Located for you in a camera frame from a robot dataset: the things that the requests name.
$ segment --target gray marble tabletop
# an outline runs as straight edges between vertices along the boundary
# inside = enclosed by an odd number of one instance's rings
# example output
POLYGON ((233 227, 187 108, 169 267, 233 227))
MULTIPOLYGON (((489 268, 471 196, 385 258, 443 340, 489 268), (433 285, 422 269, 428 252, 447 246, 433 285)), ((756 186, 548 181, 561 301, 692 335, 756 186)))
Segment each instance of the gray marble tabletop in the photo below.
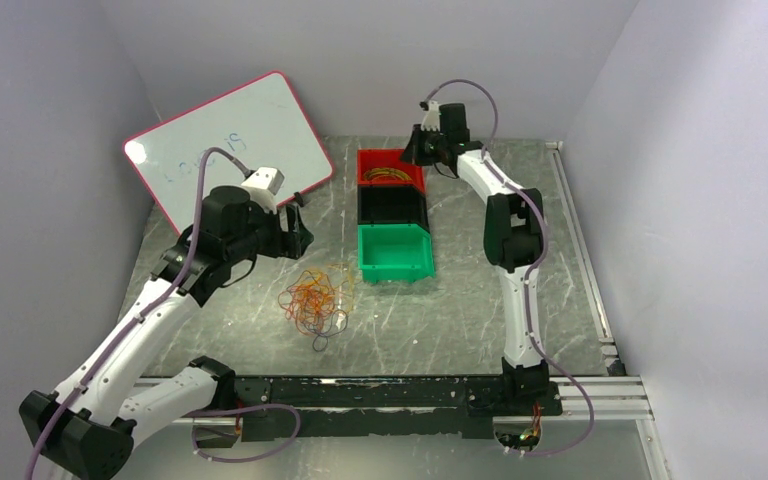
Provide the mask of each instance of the gray marble tabletop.
MULTIPOLYGON (((405 138, 325 137, 333 178, 306 195, 301 209, 316 237, 298 260, 260 258, 252 275, 217 291, 152 361, 147 376, 172 376, 193 358, 209 355, 238 374, 387 375, 497 373, 504 348, 499 280, 484 258, 484 204, 462 181, 426 169, 435 278, 415 283, 358 282, 346 330, 315 352, 284 317, 278 295, 306 268, 344 263, 357 271, 357 150, 400 148, 405 138)), ((526 188, 544 197, 550 253, 540 268, 540 331, 548 354, 580 375, 605 375, 599 333, 579 269, 569 211, 561 201, 554 164, 542 142, 499 140, 493 159, 526 188)), ((161 253, 176 235, 157 209, 146 224, 128 287, 130 306, 161 253)), ((248 262, 234 269, 245 273, 248 262)))

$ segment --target whiteboard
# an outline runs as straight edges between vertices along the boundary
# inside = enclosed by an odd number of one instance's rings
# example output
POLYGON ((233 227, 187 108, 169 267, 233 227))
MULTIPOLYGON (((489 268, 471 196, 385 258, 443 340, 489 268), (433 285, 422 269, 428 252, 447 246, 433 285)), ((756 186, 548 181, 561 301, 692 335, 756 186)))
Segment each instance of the whiteboard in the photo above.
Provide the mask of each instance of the whiteboard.
MULTIPOLYGON (((279 204, 334 173, 287 78, 281 72, 267 73, 125 141, 125 155, 179 233, 193 222, 199 159, 214 146, 251 169, 281 170, 279 204)), ((222 155, 211 155, 207 165, 205 194, 243 181, 222 155)))

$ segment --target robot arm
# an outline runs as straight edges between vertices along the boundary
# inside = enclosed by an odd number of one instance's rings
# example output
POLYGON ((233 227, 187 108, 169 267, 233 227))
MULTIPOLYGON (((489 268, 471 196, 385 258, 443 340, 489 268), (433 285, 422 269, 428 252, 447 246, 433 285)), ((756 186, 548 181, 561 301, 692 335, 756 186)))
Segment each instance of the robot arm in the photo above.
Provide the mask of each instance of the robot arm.
POLYGON ((486 205, 484 253, 502 284, 505 306, 505 351, 503 370, 531 370, 539 382, 548 382, 546 362, 528 338, 533 335, 542 348, 537 322, 537 268, 530 268, 543 249, 543 234, 537 219, 522 198, 527 195, 541 210, 543 201, 536 189, 523 189, 493 163, 482 145, 471 141, 463 104, 422 104, 427 111, 422 124, 414 125, 401 160, 418 166, 442 164, 472 187, 486 205), (527 331, 525 289, 528 289, 533 333, 527 331))
POLYGON ((195 410, 235 406, 234 371, 207 357, 139 395, 128 393, 183 323, 230 279, 234 265, 258 255, 299 258, 312 243, 295 205, 286 209, 287 231, 281 227, 275 203, 281 172, 259 168, 247 175, 239 187, 216 187, 204 199, 196 252, 177 290, 143 312, 186 265, 192 227, 164 253, 134 305, 98 349, 51 394, 33 391, 22 402, 19 413, 31 442, 54 421, 42 450, 54 463, 82 479, 106 480, 135 446, 173 420, 195 410), (101 358, 106 360, 96 373, 81 383, 101 358), (79 385, 80 394, 69 403, 79 385), (57 410, 62 415, 55 419, 57 410))

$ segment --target gray wall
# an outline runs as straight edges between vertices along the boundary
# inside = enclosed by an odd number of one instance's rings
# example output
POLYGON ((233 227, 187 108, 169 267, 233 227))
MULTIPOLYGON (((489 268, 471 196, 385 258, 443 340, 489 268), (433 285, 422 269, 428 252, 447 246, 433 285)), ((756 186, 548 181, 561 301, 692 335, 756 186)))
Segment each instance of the gray wall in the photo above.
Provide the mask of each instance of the gray wall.
POLYGON ((768 1, 641 0, 566 138, 677 480, 768 478, 768 1))
MULTIPOLYGON (((407 135, 444 80, 484 84, 500 135, 561 138, 637 0, 102 0, 168 117, 273 69, 324 134, 407 135)), ((475 132, 490 109, 465 100, 475 132)))
POLYGON ((150 205, 120 142, 156 122, 146 98, 97 4, 0 1, 0 479, 31 450, 21 400, 116 319, 150 205))

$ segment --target plastic bin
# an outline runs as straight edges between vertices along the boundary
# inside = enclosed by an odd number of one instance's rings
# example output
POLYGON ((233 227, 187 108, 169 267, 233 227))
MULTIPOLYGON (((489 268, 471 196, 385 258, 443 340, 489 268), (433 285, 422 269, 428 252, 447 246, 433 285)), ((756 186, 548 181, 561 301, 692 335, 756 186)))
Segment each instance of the plastic bin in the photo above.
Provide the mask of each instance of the plastic bin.
POLYGON ((358 225, 415 224, 430 232, 427 207, 413 185, 358 186, 358 225))
POLYGON ((360 225, 358 263, 370 283, 433 277, 431 234, 419 225, 360 225))
POLYGON ((422 168, 399 161, 401 149, 358 150, 358 188, 362 185, 413 185, 425 194, 422 168), (406 175, 409 179, 399 178, 406 175))

